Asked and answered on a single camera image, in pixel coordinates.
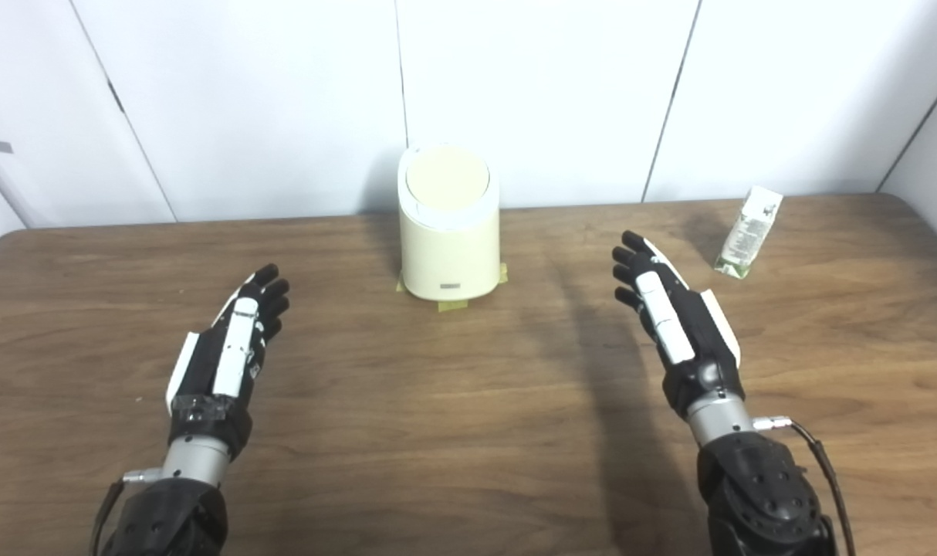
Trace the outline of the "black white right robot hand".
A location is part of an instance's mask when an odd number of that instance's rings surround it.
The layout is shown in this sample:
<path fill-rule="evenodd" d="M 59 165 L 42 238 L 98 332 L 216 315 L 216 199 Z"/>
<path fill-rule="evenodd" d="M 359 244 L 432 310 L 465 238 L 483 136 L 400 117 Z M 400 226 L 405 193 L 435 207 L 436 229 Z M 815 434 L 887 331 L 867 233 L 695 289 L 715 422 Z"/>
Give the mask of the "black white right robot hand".
<path fill-rule="evenodd" d="M 743 401 L 738 339 L 712 290 L 688 287 L 663 252 L 632 231 L 621 233 L 612 257 L 621 283 L 614 298 L 638 314 L 655 342 L 669 407 L 687 420 L 709 398 Z"/>

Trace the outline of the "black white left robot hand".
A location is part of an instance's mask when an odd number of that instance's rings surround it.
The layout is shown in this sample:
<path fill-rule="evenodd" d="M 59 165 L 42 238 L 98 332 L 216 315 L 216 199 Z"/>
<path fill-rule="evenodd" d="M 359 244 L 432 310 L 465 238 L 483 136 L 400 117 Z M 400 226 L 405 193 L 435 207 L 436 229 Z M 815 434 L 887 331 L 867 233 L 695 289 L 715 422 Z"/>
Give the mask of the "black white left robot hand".
<path fill-rule="evenodd" d="M 278 265 L 267 264 L 235 288 L 210 327 L 187 334 L 165 395 L 169 442 L 207 437 L 231 460 L 242 454 L 253 427 L 249 403 L 289 289 Z"/>

